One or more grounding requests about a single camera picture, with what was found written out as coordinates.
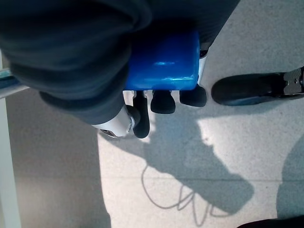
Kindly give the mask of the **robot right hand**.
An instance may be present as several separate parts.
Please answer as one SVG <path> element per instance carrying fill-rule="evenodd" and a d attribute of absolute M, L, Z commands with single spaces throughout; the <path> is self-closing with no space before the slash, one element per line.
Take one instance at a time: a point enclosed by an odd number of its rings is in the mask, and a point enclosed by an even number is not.
<path fill-rule="evenodd" d="M 123 87 L 134 35 L 199 29 L 211 44 L 236 0 L 3 0 L 0 48 L 13 75 L 61 111 L 118 137 L 132 118 Z"/>

